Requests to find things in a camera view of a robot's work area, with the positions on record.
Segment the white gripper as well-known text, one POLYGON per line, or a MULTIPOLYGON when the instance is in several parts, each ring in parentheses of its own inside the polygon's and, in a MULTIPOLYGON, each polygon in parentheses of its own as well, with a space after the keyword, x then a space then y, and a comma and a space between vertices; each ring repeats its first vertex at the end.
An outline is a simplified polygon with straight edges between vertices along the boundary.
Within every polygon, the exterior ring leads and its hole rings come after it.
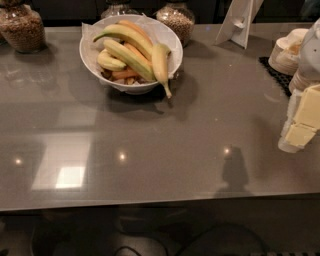
POLYGON ((292 146, 304 147, 320 129, 320 84, 294 89, 289 99, 287 120, 281 136, 292 146))

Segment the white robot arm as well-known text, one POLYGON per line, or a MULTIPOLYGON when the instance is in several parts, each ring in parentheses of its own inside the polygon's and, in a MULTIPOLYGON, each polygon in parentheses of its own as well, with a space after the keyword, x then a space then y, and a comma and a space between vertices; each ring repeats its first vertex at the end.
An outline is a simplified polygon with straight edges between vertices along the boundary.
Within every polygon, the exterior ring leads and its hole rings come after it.
POLYGON ((289 83, 289 90, 292 95, 278 147, 296 153, 320 130, 320 19, 302 41, 298 68, 289 83))

